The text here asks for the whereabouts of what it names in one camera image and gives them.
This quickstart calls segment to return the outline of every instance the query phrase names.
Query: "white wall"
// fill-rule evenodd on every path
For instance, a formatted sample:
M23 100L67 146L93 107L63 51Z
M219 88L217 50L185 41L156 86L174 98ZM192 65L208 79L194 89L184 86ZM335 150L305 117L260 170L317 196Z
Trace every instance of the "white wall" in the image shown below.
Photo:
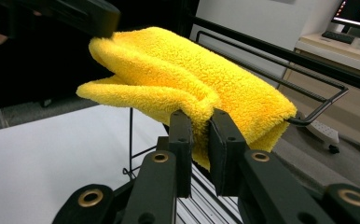
M201 0L197 17L293 50L300 36L324 30L340 0ZM191 39L201 28L194 26ZM282 77L284 68L209 37L201 43Z

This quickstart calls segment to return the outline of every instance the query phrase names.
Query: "fuzzy yellow fabric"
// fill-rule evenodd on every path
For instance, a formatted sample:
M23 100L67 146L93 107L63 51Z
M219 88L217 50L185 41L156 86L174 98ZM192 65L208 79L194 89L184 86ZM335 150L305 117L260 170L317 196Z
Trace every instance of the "fuzzy yellow fabric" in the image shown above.
M134 107L170 126L183 110L192 120L193 159L209 170L207 120L227 111L251 149L271 151L296 108L270 84L192 41L150 27L93 38L92 57L114 73L78 87L78 96L102 105Z

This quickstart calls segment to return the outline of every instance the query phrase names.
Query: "monitor screen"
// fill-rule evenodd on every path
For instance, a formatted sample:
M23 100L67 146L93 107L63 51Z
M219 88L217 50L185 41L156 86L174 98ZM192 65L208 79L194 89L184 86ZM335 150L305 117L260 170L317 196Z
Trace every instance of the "monitor screen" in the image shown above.
M332 22L360 28L360 0L342 0Z

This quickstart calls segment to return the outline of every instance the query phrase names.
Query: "gray floor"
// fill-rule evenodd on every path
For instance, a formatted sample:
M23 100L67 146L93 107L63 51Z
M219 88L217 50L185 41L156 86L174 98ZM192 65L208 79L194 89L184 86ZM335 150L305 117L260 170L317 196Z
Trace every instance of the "gray floor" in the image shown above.
M49 118L96 105L68 97L53 100L47 107L27 103L0 108L0 129L38 119ZM304 128L290 126L273 152L304 185L323 192L334 183L347 183L360 188L360 146L340 138L338 154L323 148L323 142Z

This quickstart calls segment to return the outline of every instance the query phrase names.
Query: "brass ring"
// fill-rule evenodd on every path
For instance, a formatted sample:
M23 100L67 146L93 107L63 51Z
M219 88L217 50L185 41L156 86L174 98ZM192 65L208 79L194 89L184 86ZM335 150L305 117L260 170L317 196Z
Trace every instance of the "brass ring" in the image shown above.
M169 159L168 155L164 153L157 153L153 155L154 162L166 162Z
M255 152L252 154L252 158L255 161L269 161L270 157L267 156L266 154L262 153L262 152Z
M94 194L96 197L92 200L85 200L87 196ZM104 194L99 189L87 189L84 191L79 197L78 197L78 204L81 207L92 207L95 204L99 203L102 198L104 197Z
M346 203L350 203L355 206L360 207L360 193L351 189L340 189L338 190L338 195L340 198L345 201Z

